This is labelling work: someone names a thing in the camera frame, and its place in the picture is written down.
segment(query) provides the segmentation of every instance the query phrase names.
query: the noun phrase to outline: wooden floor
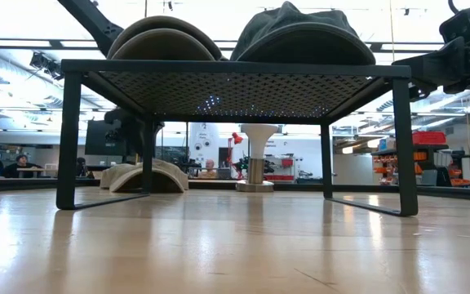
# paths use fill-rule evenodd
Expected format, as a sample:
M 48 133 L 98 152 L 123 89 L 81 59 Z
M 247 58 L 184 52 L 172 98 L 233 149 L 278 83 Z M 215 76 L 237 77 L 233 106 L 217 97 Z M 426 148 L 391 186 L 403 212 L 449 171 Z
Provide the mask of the wooden floor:
M 54 198 L 0 194 L 0 293 L 470 293 L 467 200 L 420 197 L 398 218 L 316 193 L 190 190 L 79 212 Z

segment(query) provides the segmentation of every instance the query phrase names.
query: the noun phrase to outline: shelf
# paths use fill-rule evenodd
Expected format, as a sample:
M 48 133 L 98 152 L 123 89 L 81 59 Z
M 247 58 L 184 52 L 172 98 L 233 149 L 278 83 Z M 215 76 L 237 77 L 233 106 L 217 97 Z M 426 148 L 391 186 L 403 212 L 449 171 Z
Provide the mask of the shelf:
M 438 150 L 443 150 L 443 149 L 448 149 L 448 145 L 414 145 L 413 149 L 415 151 L 420 151 L 420 150 L 433 150 L 433 151 L 438 151 Z M 388 149 L 388 150 L 382 150 L 382 151 L 377 151 L 377 152 L 372 152 L 371 155 L 377 156 L 377 155 L 394 155 L 396 154 L 397 151 L 395 149 Z
M 62 70 L 138 118 L 204 123 L 332 123 L 410 77 L 407 66 L 236 61 L 63 60 Z

